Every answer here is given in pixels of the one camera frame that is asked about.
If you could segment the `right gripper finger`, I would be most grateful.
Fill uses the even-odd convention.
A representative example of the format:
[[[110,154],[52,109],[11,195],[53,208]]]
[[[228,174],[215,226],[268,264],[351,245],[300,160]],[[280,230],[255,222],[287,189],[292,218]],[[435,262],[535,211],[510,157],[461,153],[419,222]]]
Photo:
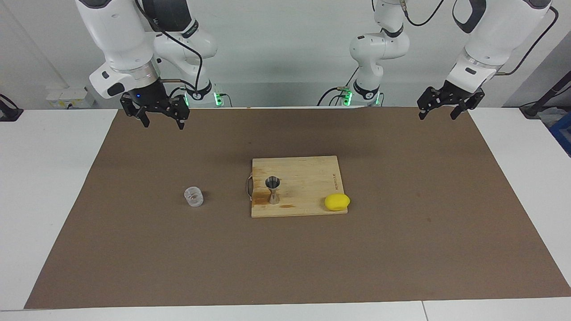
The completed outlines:
[[[180,130],[184,129],[184,123],[190,115],[190,108],[186,94],[179,94],[171,99],[171,112]]]
[[[122,95],[120,103],[128,117],[135,117],[141,121],[145,128],[149,127],[150,120],[147,116],[145,107],[136,107],[130,95]]]

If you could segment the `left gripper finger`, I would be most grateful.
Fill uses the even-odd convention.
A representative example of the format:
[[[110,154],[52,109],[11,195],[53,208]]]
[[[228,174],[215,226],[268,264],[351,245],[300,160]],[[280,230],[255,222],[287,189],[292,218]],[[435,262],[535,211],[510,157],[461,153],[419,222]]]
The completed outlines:
[[[451,119],[456,120],[463,112],[477,108],[484,97],[484,93],[474,93],[474,95],[467,100],[461,100],[450,113]]]
[[[427,87],[417,100],[420,120],[424,120],[430,111],[442,106],[442,101],[446,98],[447,92],[445,90],[435,89],[432,86]]]

